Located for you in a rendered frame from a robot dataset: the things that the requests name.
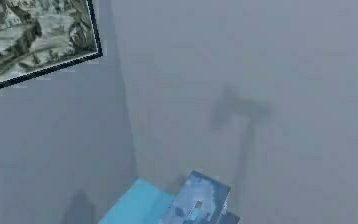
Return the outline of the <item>blue mottled box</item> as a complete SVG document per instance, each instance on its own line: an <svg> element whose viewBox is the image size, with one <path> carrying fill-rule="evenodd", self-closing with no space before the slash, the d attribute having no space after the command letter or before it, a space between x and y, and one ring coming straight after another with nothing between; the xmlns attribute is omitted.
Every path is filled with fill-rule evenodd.
<svg viewBox="0 0 358 224"><path fill-rule="evenodd" d="M193 170L158 224L240 224L227 209L231 187Z"/></svg>

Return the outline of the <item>light blue flat box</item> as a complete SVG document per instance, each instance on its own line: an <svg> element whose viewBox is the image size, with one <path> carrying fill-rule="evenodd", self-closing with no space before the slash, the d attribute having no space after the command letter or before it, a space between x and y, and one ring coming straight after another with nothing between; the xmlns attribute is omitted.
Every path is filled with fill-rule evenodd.
<svg viewBox="0 0 358 224"><path fill-rule="evenodd" d="M137 179L98 224L159 224L174 196Z"/></svg>

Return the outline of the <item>black framed landscape picture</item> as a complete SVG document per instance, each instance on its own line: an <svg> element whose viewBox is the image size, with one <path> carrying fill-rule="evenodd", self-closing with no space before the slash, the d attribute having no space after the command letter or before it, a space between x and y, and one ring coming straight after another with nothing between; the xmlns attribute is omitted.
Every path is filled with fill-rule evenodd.
<svg viewBox="0 0 358 224"><path fill-rule="evenodd" d="M101 56L93 0L0 0L0 89Z"/></svg>

